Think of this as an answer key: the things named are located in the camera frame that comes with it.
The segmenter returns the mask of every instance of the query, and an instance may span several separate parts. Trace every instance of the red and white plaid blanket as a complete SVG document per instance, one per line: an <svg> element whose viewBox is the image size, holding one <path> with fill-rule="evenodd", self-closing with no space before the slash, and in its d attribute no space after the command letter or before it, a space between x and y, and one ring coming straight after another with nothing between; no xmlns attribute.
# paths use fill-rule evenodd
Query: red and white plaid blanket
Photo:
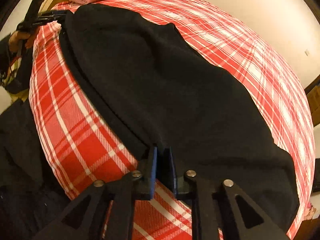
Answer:
<svg viewBox="0 0 320 240"><path fill-rule="evenodd" d="M207 61L228 70L247 88L276 145L294 160L300 208L288 231L293 238L309 201L315 146L306 95L287 62L244 23L202 0L99 3L139 12L156 24L174 23ZM61 3L55 9L74 12L78 7ZM49 23L35 41L29 99L47 161L73 199L97 179L120 179L135 170L137 161L71 75L59 31L60 24ZM157 183L153 200L136 203L133 239L191 240L190 209Z"/></svg>

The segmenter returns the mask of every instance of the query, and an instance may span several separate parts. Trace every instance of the dark clothing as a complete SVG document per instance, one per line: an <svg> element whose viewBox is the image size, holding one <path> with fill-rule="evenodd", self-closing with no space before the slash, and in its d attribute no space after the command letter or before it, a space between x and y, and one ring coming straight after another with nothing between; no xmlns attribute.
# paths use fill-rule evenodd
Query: dark clothing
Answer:
<svg viewBox="0 0 320 240"><path fill-rule="evenodd" d="M4 80L7 77L10 63L16 56L16 53L11 53L9 51L9 39L10 35L0 41L0 80ZM32 71L32 52L33 48L26 50L23 58L21 59L20 68L15 79L6 85L5 90L9 93L17 94L20 91L29 88Z"/></svg>
<svg viewBox="0 0 320 240"><path fill-rule="evenodd" d="M12 53L9 51L10 35L0 41L0 77L6 77L10 62L13 59Z"/></svg>
<svg viewBox="0 0 320 240"><path fill-rule="evenodd" d="M10 36L0 41L0 73L6 77L14 58ZM32 49L23 56L16 79L6 90L29 87ZM0 235L5 240L30 240L69 203L52 173L36 130L29 101L17 100L0 115Z"/></svg>
<svg viewBox="0 0 320 240"><path fill-rule="evenodd" d="M297 214L294 165L246 88L174 24L100 4L68 12L60 44L80 87L140 160L152 144L220 184L232 179L284 231Z"/></svg>
<svg viewBox="0 0 320 240"><path fill-rule="evenodd" d="M312 184L312 192L319 192L320 191L320 159L316 159L315 163L315 175L313 178Z"/></svg>

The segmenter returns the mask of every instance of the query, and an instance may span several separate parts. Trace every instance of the white wall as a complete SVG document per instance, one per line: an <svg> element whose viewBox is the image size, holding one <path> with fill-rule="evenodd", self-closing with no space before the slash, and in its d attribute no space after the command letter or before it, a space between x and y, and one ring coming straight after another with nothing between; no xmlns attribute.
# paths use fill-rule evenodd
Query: white wall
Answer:
<svg viewBox="0 0 320 240"><path fill-rule="evenodd" d="M269 42L291 65L304 88L320 74L320 25L303 0L207 1Z"/></svg>

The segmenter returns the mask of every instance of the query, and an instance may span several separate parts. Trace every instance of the black fleece blanket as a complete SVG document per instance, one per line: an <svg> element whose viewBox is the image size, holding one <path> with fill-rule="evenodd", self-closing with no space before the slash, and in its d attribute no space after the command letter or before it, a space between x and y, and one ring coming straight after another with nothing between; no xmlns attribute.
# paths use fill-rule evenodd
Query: black fleece blanket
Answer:
<svg viewBox="0 0 320 240"><path fill-rule="evenodd" d="M140 160L171 147L199 176L234 180L284 231L299 206L290 155L246 88L211 65L174 24L100 4L68 12L60 44L75 79Z"/></svg>

